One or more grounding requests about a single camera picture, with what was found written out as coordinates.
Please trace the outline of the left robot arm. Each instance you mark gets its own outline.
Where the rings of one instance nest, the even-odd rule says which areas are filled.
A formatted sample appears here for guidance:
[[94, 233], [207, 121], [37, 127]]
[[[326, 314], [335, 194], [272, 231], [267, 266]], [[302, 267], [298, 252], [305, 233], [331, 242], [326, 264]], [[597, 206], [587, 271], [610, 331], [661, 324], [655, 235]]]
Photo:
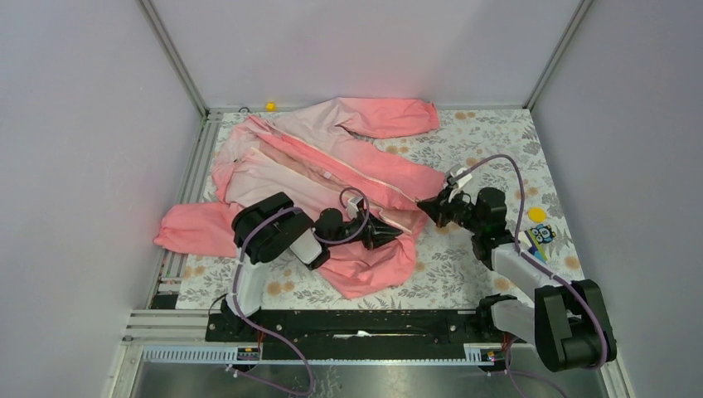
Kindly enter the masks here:
[[337, 208], [324, 209], [316, 220], [308, 216], [284, 192], [246, 207], [231, 222], [239, 256], [231, 291], [224, 297], [232, 312], [225, 330], [236, 340], [254, 336], [254, 313], [262, 305], [269, 264], [288, 252], [308, 269], [315, 270], [331, 258], [334, 246], [362, 243], [374, 250], [396, 240], [402, 230], [373, 216], [369, 200], [354, 187], [343, 189]]

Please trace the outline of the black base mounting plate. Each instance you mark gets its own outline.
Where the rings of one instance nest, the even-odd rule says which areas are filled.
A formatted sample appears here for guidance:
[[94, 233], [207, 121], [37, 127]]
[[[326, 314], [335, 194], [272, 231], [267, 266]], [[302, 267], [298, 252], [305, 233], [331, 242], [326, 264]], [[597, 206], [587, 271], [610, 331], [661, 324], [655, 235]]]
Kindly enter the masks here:
[[496, 351], [508, 336], [473, 310], [260, 310], [245, 322], [223, 309], [209, 316], [205, 339], [257, 348], [274, 344], [298, 355], [333, 347], [398, 352], [431, 344]]

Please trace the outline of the floral patterned table mat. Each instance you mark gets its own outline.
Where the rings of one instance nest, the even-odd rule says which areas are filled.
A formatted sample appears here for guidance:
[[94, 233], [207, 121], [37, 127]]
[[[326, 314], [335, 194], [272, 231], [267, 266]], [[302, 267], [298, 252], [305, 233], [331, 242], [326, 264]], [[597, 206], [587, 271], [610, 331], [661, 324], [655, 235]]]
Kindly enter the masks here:
[[[546, 213], [555, 239], [545, 245], [550, 269], [565, 279], [583, 272], [530, 113], [524, 109], [442, 110], [436, 132], [381, 140], [376, 146], [440, 172], [458, 164], [475, 166], [469, 190], [497, 187], [507, 196], [509, 226], [533, 226], [517, 217], [520, 204]], [[266, 309], [439, 309], [472, 308], [491, 294], [519, 295], [506, 277], [473, 257], [469, 234], [455, 226], [427, 225], [419, 258], [402, 285], [361, 298], [343, 298], [319, 273], [292, 256], [276, 260], [264, 286]]]

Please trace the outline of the cartoon sticker toy block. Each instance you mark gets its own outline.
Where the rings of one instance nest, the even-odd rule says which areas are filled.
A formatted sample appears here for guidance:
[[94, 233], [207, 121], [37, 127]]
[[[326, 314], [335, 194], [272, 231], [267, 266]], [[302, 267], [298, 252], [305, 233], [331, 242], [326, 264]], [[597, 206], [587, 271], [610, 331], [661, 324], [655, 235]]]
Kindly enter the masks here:
[[532, 228], [523, 230], [519, 235], [519, 240], [528, 252], [543, 263], [547, 263], [549, 256], [545, 249], [556, 238], [556, 233], [551, 225], [538, 224]]

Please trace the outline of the pink zip-up jacket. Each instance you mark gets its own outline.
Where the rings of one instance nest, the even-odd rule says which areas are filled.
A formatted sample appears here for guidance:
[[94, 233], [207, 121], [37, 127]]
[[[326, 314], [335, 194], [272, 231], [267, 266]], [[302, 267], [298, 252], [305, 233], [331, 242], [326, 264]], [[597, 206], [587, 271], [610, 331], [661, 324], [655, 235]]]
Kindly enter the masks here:
[[182, 254], [233, 257], [230, 225], [247, 206], [283, 192], [315, 217], [342, 209], [355, 187], [400, 236], [374, 250], [361, 243], [334, 247], [321, 275], [348, 299], [401, 285], [415, 271], [416, 241], [427, 221], [416, 203], [435, 196], [444, 175], [382, 151], [373, 140], [439, 126], [435, 106], [419, 99], [336, 98], [272, 119], [250, 116], [233, 127], [213, 162], [216, 199], [174, 206], [154, 243]]

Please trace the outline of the yellow round disc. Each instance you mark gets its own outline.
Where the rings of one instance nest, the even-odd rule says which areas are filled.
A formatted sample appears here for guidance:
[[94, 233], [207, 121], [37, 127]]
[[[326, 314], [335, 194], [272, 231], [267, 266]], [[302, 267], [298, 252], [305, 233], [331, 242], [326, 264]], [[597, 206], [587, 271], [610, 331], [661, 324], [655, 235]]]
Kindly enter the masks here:
[[527, 212], [528, 217], [531, 221], [535, 223], [541, 223], [547, 220], [548, 215], [546, 211], [540, 207], [532, 207]]

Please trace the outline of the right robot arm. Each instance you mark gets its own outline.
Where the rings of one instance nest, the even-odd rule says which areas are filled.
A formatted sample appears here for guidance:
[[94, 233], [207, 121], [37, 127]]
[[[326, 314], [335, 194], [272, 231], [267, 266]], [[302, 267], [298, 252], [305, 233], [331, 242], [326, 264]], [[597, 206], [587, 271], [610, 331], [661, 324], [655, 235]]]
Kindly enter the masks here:
[[476, 200], [449, 187], [418, 208], [440, 227], [470, 231], [474, 256], [509, 279], [531, 301], [510, 295], [482, 299], [476, 309], [479, 337], [495, 342], [506, 332], [533, 345], [553, 372], [599, 368], [617, 357], [617, 343], [600, 287], [591, 279], [568, 281], [522, 248], [507, 229], [503, 191], [483, 188]]

